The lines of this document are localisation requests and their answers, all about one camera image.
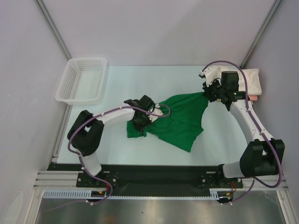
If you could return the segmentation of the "green t shirt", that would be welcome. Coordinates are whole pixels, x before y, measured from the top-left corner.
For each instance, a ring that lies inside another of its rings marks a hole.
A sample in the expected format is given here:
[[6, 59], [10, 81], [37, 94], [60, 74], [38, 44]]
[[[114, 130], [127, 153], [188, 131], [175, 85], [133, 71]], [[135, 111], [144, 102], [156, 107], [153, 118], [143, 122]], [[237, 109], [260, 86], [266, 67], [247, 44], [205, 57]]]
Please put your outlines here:
[[127, 137], [146, 137], [150, 133], [164, 142], [191, 152], [194, 141], [204, 131], [201, 120], [208, 106], [207, 97], [203, 92], [179, 94], [160, 103], [169, 106], [170, 115], [158, 118], [141, 133], [128, 121]]

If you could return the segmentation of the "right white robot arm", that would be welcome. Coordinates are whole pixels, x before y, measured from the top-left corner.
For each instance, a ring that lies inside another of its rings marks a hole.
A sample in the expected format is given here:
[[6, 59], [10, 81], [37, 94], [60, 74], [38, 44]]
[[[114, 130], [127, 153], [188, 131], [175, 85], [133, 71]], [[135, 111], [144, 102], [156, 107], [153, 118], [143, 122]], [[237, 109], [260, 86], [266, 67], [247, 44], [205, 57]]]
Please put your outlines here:
[[283, 178], [281, 167], [285, 144], [275, 139], [257, 117], [247, 91], [239, 90], [236, 71], [225, 71], [221, 78], [203, 83], [204, 95], [209, 102], [220, 100], [239, 124], [247, 142], [240, 159], [221, 164], [215, 181], [227, 187], [233, 178], [254, 178], [268, 188], [278, 187]]

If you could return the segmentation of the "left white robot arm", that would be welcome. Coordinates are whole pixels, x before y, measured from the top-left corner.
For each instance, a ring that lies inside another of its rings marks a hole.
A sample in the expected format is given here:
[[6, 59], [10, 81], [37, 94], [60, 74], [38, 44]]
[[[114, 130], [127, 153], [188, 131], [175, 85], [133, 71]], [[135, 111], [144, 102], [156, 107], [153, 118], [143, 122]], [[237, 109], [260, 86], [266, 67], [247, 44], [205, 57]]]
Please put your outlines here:
[[102, 167], [96, 151], [105, 128], [130, 121], [136, 131], [142, 133], [161, 115], [160, 106], [155, 105], [146, 95], [140, 100], [126, 100], [121, 106], [99, 115], [83, 110], [68, 132], [67, 139], [68, 147], [74, 148], [69, 151], [78, 155], [83, 170], [88, 173], [87, 181], [95, 187], [103, 182], [103, 174], [100, 173]]

